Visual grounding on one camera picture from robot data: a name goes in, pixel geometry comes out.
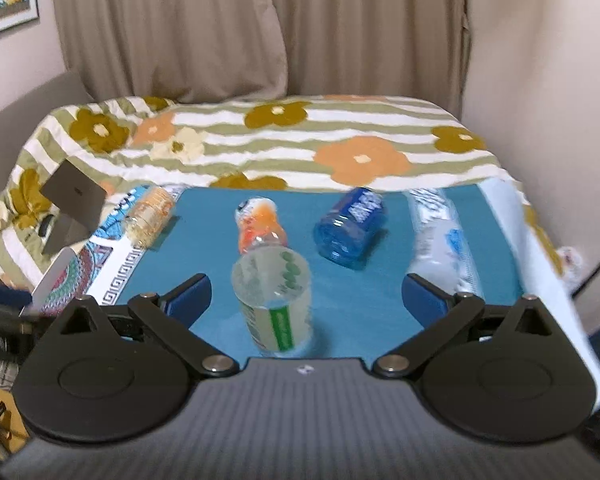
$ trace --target teal cloth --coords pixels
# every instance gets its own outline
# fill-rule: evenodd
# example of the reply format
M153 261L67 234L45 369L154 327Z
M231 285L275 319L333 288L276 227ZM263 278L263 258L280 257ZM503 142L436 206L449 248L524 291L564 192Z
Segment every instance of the teal cloth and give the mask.
M256 194L276 203L289 246L305 257L312 272L314 341L307 356L355 356L370 365L422 329L400 295L415 237L410 205L402 193L384 195L384 236L366 266L352 270L321 257L312 238L315 222L337 202L339 193L186 190L171 230L157 248L145 253L118 302L140 292L163 294L204 272L212 283L212 302L190 330L241 365L259 356L231 286L231 269L238 259L234 211ZM479 188L456 187L446 194L454 201L486 301L513 304L521 292L514 258Z

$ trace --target ribbed rubber mat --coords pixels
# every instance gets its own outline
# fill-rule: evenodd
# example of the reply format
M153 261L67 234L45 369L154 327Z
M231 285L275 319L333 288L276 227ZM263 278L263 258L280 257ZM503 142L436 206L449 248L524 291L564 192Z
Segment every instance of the ribbed rubber mat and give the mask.
M0 473L13 480L583 480L600 479L600 462L572 438L502 447L457 434L407 383L376 379L356 359L252 359L235 377L200 384L178 416L150 434L101 449L36 439Z

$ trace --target mattress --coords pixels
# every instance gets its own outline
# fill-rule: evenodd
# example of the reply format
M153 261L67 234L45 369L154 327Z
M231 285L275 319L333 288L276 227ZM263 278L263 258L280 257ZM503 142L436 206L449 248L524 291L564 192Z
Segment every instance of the mattress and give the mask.
M0 279L9 285L35 288L53 260L42 247L57 209L40 186L65 159L107 191L103 219L141 184L393 191L512 181L455 117L411 98L179 105L129 97L67 106L33 132L0 194Z

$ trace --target beige curtain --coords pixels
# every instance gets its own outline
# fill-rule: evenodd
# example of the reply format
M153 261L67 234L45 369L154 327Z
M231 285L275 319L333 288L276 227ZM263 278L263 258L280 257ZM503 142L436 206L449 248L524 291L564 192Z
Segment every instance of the beige curtain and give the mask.
M286 93L271 0L54 0L65 65L98 100Z
M388 94L458 114L464 0L273 0L290 94Z

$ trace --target orange flower pattern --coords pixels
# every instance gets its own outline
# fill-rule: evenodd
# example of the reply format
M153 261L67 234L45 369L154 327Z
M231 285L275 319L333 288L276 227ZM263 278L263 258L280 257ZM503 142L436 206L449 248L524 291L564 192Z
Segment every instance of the orange flower pattern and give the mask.
M332 168L331 179L347 186L366 186L379 176L404 175L411 163L404 153L379 137L353 137L318 150L314 161Z
M110 180L103 180L100 182L100 187L107 193L107 197L116 193L116 186Z
M140 123L130 146L137 147L152 142L164 142L173 137L176 127L173 125L173 112L165 112Z

